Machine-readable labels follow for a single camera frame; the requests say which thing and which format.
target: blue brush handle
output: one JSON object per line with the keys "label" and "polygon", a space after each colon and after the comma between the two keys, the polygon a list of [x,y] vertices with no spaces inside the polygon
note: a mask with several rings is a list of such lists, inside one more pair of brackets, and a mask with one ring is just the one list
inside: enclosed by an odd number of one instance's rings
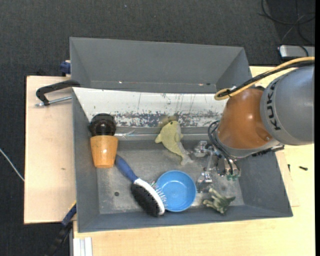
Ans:
{"label": "blue brush handle", "polygon": [[121,156],[116,155],[114,163],[115,166],[122,172],[122,174],[125,175],[132,183],[139,179]]}

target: brush bristles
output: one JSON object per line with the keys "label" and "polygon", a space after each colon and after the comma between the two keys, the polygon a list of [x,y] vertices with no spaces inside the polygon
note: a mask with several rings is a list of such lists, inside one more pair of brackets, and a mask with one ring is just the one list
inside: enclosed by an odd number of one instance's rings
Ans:
{"label": "brush bristles", "polygon": [[131,193],[135,201],[147,214],[154,217],[159,215],[160,208],[157,201],[143,186],[131,184]]}
{"label": "brush bristles", "polygon": [[151,187],[155,190],[155,192],[161,198],[161,201],[163,202],[164,207],[167,207],[167,198],[165,193],[162,191],[161,187],[157,186],[157,183],[155,182],[151,183]]}

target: wooden table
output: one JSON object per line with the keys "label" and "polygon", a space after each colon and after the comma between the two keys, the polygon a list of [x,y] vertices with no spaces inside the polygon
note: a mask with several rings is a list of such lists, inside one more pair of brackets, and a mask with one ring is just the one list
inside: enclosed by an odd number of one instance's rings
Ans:
{"label": "wooden table", "polygon": [[[250,69],[255,76],[269,68]],[[25,224],[60,222],[76,199],[71,102],[35,107],[38,88],[67,79],[27,77]],[[49,98],[69,96],[70,91],[57,91]],[[287,145],[277,159],[293,217],[90,233],[78,233],[75,221],[73,236],[91,237],[94,256],[315,255],[314,145]]]}

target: yellow cable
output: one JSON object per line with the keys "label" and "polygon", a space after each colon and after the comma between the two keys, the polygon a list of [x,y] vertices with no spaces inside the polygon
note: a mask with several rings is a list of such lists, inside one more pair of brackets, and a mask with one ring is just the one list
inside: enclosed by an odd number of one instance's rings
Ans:
{"label": "yellow cable", "polygon": [[[265,74],[266,74],[266,76],[267,76],[268,73],[270,73],[270,72],[273,72],[273,71],[282,69],[282,68],[284,68],[284,67],[286,67],[286,66],[289,66],[289,65],[291,65],[291,64],[294,64],[294,63],[306,62],[306,61],[314,61],[314,60],[315,60],[315,57],[296,58],[296,59],[287,61],[287,62],[285,62],[285,63],[282,63],[282,64],[276,66],[275,68],[267,71]],[[237,89],[236,91],[234,91],[234,92],[232,92],[232,93],[228,93],[228,94],[225,95],[225,96],[219,96],[220,94],[222,94],[222,93],[227,92],[228,90],[230,90],[230,89],[228,89],[228,88],[222,89],[222,90],[218,91],[218,92],[214,95],[214,99],[215,99],[216,101],[221,101],[221,100],[225,100],[225,99],[231,98],[232,96],[235,96],[235,95],[237,95],[238,93],[243,92],[245,89],[247,89],[247,88],[251,87],[252,85],[254,85],[255,83],[259,82],[259,81],[262,80],[263,78],[258,79],[257,81],[254,81],[254,82],[252,82],[252,83],[249,83],[249,84],[247,84],[246,86],[244,86],[244,87],[242,87],[242,88],[239,88],[239,89]]]}

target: screw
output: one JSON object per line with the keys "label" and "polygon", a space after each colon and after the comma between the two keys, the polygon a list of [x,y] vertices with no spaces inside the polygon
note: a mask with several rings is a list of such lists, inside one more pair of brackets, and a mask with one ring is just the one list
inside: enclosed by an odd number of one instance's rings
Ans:
{"label": "screw", "polygon": [[299,168],[302,169],[302,170],[308,171],[307,167],[299,166]]}

